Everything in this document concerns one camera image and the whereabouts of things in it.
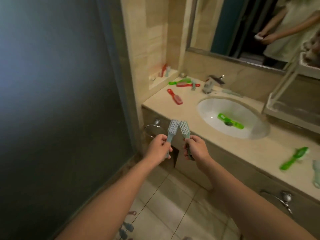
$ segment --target person's shirt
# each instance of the person's shirt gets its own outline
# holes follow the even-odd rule
[[[275,34],[296,27],[314,12],[320,11],[320,0],[291,0],[286,4],[286,16],[274,32]],[[294,35],[284,37],[269,44],[263,54],[269,58],[291,62],[298,55],[302,44],[310,40],[319,30],[316,24]]]

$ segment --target sink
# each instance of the sink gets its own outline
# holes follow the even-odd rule
[[[198,104],[198,112],[208,125],[229,136],[255,140],[267,136],[270,132],[269,124],[257,111],[233,99],[205,99]],[[242,124],[244,128],[228,126],[218,119],[220,113]]]

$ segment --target faucet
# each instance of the faucet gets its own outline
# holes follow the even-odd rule
[[[222,75],[221,77],[216,77],[215,75],[208,76],[208,79],[205,82],[202,92],[204,92],[205,94],[211,93],[212,88],[214,87],[214,81],[218,83],[220,87],[222,87],[225,84],[225,82],[222,81],[223,78],[224,78],[224,75]]]

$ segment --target marble countertop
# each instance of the marble countertop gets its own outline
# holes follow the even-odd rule
[[[201,87],[196,91],[191,91],[190,87],[167,85],[142,105],[168,119],[186,120],[191,134],[201,136],[261,171],[291,185],[316,201],[320,201],[320,189],[315,188],[312,184],[314,175],[312,159],[319,159],[320,145],[308,137],[272,124],[269,135],[257,140],[235,138],[217,131],[200,117],[197,105],[201,100],[215,96],[232,98],[249,105],[259,113],[262,112],[264,104],[248,97],[240,98],[222,93],[220,87],[214,87],[217,92],[206,95],[202,92],[204,82],[195,80],[201,84]],[[171,95],[167,92],[168,88],[171,88],[175,94],[182,98],[182,105],[177,105],[172,100]],[[310,149],[302,163],[294,163],[286,172],[280,171],[279,166],[282,162],[288,160],[296,148],[301,147],[309,147]]]

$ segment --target person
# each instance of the person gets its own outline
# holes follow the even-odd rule
[[[148,174],[164,161],[168,151],[172,151],[166,139],[166,135],[156,136],[145,157],[125,176],[92,200],[56,240],[112,240]],[[246,239],[315,240],[289,216],[214,161],[200,137],[192,135],[185,141],[190,146],[198,168],[210,179]],[[186,145],[184,155],[188,159]]]
[[[258,33],[268,45],[263,65],[283,69],[298,55],[303,42],[311,39],[320,26],[320,0],[290,0]],[[274,33],[268,33],[277,25]]]

